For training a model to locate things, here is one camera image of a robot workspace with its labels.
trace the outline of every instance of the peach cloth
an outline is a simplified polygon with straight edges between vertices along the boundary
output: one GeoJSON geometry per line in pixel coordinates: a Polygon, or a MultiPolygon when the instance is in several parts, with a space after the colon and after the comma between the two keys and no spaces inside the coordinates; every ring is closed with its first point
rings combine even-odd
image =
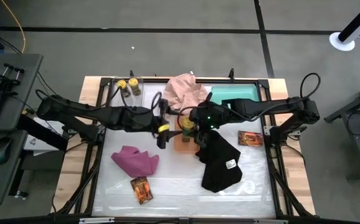
{"type": "MultiPolygon", "coordinates": [[[[168,100],[172,110],[198,106],[206,99],[207,94],[205,87],[197,84],[195,76],[189,73],[171,78],[164,90],[164,98],[168,100]]],[[[184,111],[184,114],[189,114],[190,110],[184,111]]]]}

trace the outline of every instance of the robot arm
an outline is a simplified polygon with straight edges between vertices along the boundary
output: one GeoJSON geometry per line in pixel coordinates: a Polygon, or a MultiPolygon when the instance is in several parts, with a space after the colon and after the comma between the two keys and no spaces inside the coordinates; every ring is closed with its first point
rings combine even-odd
{"type": "Polygon", "coordinates": [[[98,121],[102,126],[112,130],[151,132],[158,134],[157,145],[164,149],[169,139],[167,137],[169,122],[164,119],[164,114],[171,111],[167,100],[161,100],[159,107],[161,116],[154,116],[150,109],[140,106],[96,108],[53,95],[42,99],[37,116],[47,121],[60,121],[69,129],[78,131],[82,139],[90,142],[97,140],[100,128],[93,124],[85,124],[76,117],[98,121]]]}
{"type": "Polygon", "coordinates": [[[289,133],[304,124],[314,124],[320,119],[316,103],[309,98],[293,97],[285,100],[256,102],[250,99],[223,100],[221,105],[207,100],[190,112],[190,120],[197,125],[194,140],[206,145],[207,133],[227,123],[255,121],[262,115],[293,113],[281,126],[270,129],[270,143],[277,145],[287,140],[289,133]]]}
{"type": "MultiPolygon", "coordinates": [[[[261,115],[293,113],[293,116],[281,126],[270,129],[272,144],[279,144],[287,139],[287,135],[303,124],[314,124],[320,119],[314,101],[308,98],[288,98],[285,100],[272,100],[256,102],[250,99],[223,100],[221,105],[210,101],[212,93],[207,99],[191,110],[190,120],[197,128],[193,131],[195,142],[204,147],[207,135],[212,128],[219,128],[227,123],[241,123],[255,121],[261,115]]],[[[157,145],[164,149],[166,142],[182,131],[169,131],[169,122],[164,115],[178,114],[168,106],[168,101],[160,99],[160,116],[144,107],[133,106],[94,106],[67,100],[54,95],[44,98],[37,110],[39,118],[49,121],[60,121],[70,129],[80,133],[81,138],[95,141],[100,132],[96,125],[85,124],[76,117],[92,119],[100,122],[102,126],[112,130],[126,132],[151,132],[158,134],[157,145]]]]}

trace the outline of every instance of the black cloth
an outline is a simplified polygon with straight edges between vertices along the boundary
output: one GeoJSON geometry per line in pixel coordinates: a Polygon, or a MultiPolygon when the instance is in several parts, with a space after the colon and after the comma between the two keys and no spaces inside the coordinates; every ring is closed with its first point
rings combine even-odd
{"type": "Polygon", "coordinates": [[[238,166],[240,155],[241,152],[218,132],[210,131],[207,146],[200,148],[196,153],[199,160],[206,164],[202,187],[216,193],[240,182],[242,178],[242,171],[238,166]]]}

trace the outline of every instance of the teal container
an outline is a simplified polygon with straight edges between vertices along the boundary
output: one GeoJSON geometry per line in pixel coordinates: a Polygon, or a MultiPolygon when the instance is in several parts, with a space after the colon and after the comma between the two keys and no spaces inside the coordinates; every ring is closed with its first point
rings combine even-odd
{"type": "Polygon", "coordinates": [[[259,101],[257,88],[254,84],[233,84],[233,85],[217,85],[212,86],[211,101],[219,105],[222,100],[229,99],[251,99],[259,101]]]}

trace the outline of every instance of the yellow cable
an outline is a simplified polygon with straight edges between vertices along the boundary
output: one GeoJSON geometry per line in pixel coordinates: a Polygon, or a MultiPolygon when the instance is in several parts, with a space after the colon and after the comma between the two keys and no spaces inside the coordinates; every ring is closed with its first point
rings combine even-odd
{"type": "Polygon", "coordinates": [[[24,43],[23,43],[23,45],[22,45],[22,51],[21,51],[21,53],[24,53],[24,51],[25,51],[25,46],[26,46],[25,33],[24,33],[24,31],[22,30],[22,27],[21,27],[20,23],[18,22],[17,17],[14,15],[14,13],[12,13],[10,7],[8,7],[8,5],[4,2],[4,0],[1,0],[1,2],[4,4],[4,6],[5,6],[5,7],[7,8],[7,10],[10,12],[10,14],[12,15],[12,17],[15,19],[15,21],[17,22],[17,25],[18,25],[19,29],[21,30],[22,40],[24,41],[24,43]]]}

